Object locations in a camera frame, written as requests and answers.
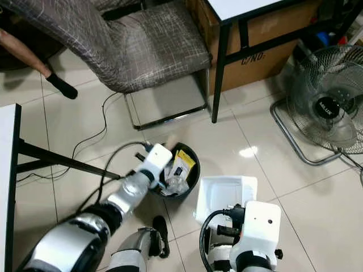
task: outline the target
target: black sock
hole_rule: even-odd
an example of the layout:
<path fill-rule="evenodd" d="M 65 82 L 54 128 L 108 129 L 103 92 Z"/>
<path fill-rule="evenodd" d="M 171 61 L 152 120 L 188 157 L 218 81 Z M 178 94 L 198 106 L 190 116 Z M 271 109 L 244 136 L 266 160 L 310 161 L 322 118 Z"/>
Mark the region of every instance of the black sock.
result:
<path fill-rule="evenodd" d="M 78 91 L 74 87 L 72 87 L 71 85 L 60 79 L 54 73 L 47 77 L 47 81 L 51 82 L 53 86 L 55 86 L 58 90 L 60 90 L 60 92 L 65 97 L 68 97 L 70 99 L 75 99 L 78 95 Z"/>

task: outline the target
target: table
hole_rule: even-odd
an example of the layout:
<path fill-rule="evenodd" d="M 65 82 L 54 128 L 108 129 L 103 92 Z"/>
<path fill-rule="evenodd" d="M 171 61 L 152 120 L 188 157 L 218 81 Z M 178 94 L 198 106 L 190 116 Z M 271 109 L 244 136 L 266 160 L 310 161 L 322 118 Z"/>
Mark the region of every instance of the table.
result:
<path fill-rule="evenodd" d="M 302 38 L 321 31 L 334 32 L 335 37 L 331 44 L 335 45 L 346 33 L 355 18 L 363 9 L 363 0 L 359 0 L 355 7 L 347 14 L 343 12 L 342 0 L 335 2 L 334 14 L 331 19 L 312 24 L 308 27 L 298 29 L 291 33 L 276 37 L 274 39 L 262 42 L 260 44 L 248 45 L 248 28 L 247 22 L 263 14 L 283 9 L 303 2 L 304 0 L 204 0 L 211 8 L 219 22 L 220 37 L 218 41 L 218 57 L 216 68 L 216 84 L 214 88 L 214 99 L 212 109 L 212 123 L 217 122 L 218 108 L 220 104 L 223 72 L 225 65 L 242 60 L 258 52 L 268 50 L 278 45 L 288 43 L 289 41 Z M 240 32 L 240 51 L 226 55 L 227 43 L 229 39 L 230 28 L 233 22 L 238 22 Z"/>
<path fill-rule="evenodd" d="M 0 272 L 12 271 L 12 241 L 16 174 L 55 164 L 64 165 L 96 175 L 120 179 L 120 175 L 53 153 L 20 139 L 22 108 L 13 104 L 0 108 Z M 37 160 L 18 164 L 18 155 Z"/>

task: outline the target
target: fan blade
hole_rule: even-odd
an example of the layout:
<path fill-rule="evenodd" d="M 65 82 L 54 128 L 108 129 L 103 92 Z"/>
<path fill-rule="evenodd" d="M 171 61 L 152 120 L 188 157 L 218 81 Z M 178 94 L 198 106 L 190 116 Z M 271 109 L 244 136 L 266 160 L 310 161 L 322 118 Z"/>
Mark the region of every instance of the fan blade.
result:
<path fill-rule="evenodd" d="M 338 148 L 348 148 L 357 142 L 356 128 L 349 114 L 343 113 L 343 117 L 327 133 L 327 140 Z"/>

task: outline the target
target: chair leg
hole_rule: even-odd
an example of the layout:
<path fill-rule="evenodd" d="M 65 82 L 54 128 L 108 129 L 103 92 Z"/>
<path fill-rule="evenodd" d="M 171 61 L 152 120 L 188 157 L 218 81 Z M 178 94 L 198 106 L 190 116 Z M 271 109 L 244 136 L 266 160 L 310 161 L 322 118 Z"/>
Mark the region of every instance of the chair leg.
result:
<path fill-rule="evenodd" d="M 209 90 L 208 71 L 209 71 L 209 69 L 205 70 L 207 90 Z M 152 121 L 152 122 L 148 122 L 148 123 L 145 123 L 145 124 L 140 124 L 140 125 L 136 125 L 134 123 L 134 121 L 133 121 L 133 118 L 132 118 L 130 105 L 129 105 L 129 102 L 128 102 L 128 99 L 127 99 L 127 96 L 131 95 L 131 94 L 124 95 L 124 99 L 125 99 L 125 102 L 126 102 L 126 106 L 127 106 L 128 112 L 129 112 L 129 117 L 130 117 L 131 124 L 132 124 L 133 128 L 140 131 L 140 130 L 152 128 L 152 127 L 157 126 L 157 125 L 165 124 L 165 123 L 168 123 L 168 122 L 171 122 L 171 121 L 174 121 L 174 120 L 181 119 L 181 118 L 186 117 L 186 116 L 188 116 L 188 115 L 190 115 L 192 113 L 195 113 L 195 112 L 198 112 L 198 111 L 203 111 L 206 108 L 208 108 L 208 110 L 210 111 L 210 107 L 209 107 L 209 104 L 208 104 L 208 94 L 203 90 L 203 87 L 202 87 L 202 85 L 200 84 L 200 81 L 197 78 L 196 78 L 196 82 L 197 82 L 197 85 L 198 85 L 198 89 L 199 89 L 199 91 L 200 91 L 200 93 L 201 93 L 201 95 L 203 97 L 203 101 L 204 101 L 203 105 L 201 105 L 199 107 L 189 109 L 189 110 L 185 110 L 185 111 L 182 111 L 180 113 L 176 113 L 176 114 L 173 114 L 173 115 L 170 115 L 170 116 L 167 116 L 167 117 L 164 117 L 164 118 Z"/>

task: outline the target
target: person's leg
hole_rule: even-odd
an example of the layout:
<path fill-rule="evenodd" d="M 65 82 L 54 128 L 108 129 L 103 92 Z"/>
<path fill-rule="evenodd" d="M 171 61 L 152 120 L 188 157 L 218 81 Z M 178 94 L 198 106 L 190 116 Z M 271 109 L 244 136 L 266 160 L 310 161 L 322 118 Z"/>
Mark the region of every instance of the person's leg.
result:
<path fill-rule="evenodd" d="M 77 97 L 78 92 L 75 88 L 64 82 L 56 74 L 52 73 L 24 43 L 1 28 L 0 45 L 14 57 L 39 71 L 47 79 L 47 81 L 60 90 L 64 96 L 70 99 L 75 99 Z"/>

